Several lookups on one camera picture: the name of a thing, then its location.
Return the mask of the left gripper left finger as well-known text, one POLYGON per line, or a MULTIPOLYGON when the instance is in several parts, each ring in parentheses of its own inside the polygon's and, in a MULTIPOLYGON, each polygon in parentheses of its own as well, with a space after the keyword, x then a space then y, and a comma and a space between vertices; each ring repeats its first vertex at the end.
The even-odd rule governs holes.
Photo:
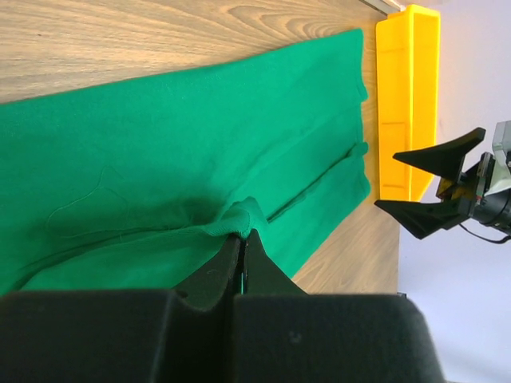
POLYGON ((1 300, 4 382, 226 382, 241 240, 172 289, 25 291, 1 300))

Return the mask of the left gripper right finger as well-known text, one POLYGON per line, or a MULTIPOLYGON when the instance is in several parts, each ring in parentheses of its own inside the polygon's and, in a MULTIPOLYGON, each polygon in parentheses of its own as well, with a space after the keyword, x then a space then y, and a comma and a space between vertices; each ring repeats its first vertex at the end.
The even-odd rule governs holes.
POLYGON ((234 297, 231 382, 443 382, 426 320, 398 294, 305 294, 244 243, 234 297))

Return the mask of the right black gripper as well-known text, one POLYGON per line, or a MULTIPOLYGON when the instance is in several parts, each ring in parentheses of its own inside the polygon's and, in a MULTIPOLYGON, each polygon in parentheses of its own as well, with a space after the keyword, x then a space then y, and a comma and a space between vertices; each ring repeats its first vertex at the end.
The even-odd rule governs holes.
POLYGON ((475 128, 444 144, 393 155, 399 162, 440 176, 436 196, 442 202, 378 199, 374 205, 391 215, 417 239, 424 239, 441 229, 449 230, 465 222, 469 212, 481 204, 493 176, 495 159, 489 152, 484 152, 479 162, 468 171, 461 171, 466 154, 485 139, 485 134, 484 128, 475 128))

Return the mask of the yellow plastic tray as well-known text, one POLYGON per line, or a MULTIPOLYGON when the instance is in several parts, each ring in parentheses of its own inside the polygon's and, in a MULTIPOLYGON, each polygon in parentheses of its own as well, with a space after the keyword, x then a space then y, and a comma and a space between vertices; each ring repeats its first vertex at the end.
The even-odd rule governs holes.
POLYGON ((394 159, 437 142, 441 17, 408 5, 376 25, 379 196, 418 202, 431 174, 394 159))

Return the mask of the green t shirt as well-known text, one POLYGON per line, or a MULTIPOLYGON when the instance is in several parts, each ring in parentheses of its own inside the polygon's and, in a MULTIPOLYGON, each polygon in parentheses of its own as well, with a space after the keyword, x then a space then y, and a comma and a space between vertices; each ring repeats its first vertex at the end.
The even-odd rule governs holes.
POLYGON ((369 195, 364 36, 1 107, 1 292, 171 288, 257 231, 293 276, 369 195))

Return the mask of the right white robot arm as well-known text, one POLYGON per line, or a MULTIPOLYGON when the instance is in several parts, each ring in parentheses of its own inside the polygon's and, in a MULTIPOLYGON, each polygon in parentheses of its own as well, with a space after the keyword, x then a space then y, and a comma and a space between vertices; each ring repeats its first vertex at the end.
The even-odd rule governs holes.
POLYGON ((374 205, 391 215, 417 239, 473 219, 506 234, 503 239, 496 240, 496 244, 509 241, 510 190, 490 192, 490 184, 496 176, 497 157, 485 152, 467 172, 461 170, 466 154, 484 140, 485 133, 485 129, 476 128, 444 144, 393 155, 404 164, 440 177, 438 203, 378 199, 374 205))

